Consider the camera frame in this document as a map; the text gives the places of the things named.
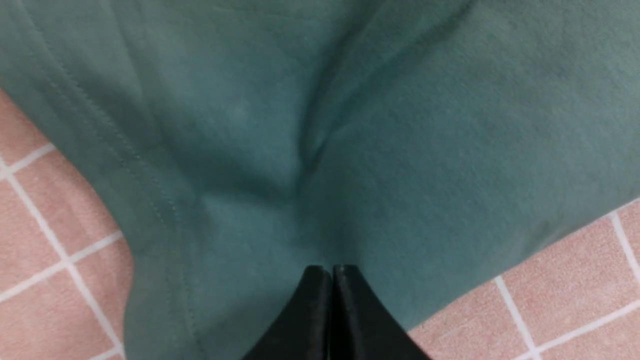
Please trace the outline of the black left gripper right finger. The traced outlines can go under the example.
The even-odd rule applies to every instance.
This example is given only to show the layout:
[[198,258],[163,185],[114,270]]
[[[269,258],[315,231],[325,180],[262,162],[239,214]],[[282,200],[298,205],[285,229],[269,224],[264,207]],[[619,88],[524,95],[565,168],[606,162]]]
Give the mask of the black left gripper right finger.
[[354,265],[333,268],[330,359],[429,360]]

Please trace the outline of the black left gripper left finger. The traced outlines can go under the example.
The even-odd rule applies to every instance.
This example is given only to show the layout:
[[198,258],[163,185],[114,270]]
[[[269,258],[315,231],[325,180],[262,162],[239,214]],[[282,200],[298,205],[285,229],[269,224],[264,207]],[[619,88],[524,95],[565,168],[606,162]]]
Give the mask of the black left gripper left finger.
[[333,282],[326,269],[307,266],[293,295],[245,360],[325,360]]

